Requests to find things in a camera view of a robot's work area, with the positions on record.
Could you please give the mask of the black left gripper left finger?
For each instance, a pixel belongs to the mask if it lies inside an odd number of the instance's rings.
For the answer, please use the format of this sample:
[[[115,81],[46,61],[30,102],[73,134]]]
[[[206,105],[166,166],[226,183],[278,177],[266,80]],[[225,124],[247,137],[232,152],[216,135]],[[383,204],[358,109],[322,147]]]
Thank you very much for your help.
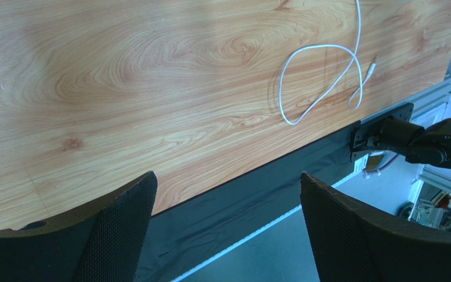
[[[0,281],[133,281],[157,192],[147,172],[19,230],[0,230]]]

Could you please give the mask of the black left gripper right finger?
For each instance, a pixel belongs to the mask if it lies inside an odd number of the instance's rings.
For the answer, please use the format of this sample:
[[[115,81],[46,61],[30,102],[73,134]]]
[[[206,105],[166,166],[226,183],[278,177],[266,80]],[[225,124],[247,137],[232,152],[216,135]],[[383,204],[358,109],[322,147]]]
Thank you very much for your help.
[[[451,233],[412,223],[301,175],[321,281],[451,281]]]

